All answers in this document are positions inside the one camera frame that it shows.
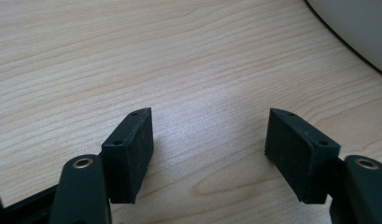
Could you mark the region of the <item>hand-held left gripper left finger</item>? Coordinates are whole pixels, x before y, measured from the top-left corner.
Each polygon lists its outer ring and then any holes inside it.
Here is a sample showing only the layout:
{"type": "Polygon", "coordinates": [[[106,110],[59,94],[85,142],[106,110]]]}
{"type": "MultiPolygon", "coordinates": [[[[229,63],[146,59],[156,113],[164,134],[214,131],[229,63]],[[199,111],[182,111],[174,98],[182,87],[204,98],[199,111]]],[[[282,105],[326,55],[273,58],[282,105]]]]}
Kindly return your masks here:
{"type": "Polygon", "coordinates": [[[102,144],[106,189],[112,203],[135,203],[153,150],[150,107],[127,115],[102,144]]]}

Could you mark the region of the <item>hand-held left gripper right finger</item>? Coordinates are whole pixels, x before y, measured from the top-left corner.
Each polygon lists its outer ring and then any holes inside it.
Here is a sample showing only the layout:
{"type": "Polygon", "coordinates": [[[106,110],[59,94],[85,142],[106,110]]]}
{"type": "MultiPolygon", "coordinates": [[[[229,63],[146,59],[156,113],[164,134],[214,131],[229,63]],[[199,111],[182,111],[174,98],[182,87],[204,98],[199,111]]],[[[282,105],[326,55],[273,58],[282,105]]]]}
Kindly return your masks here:
{"type": "Polygon", "coordinates": [[[339,144],[298,115],[270,109],[265,155],[300,202],[325,203],[326,172],[339,150],[339,144]]]}

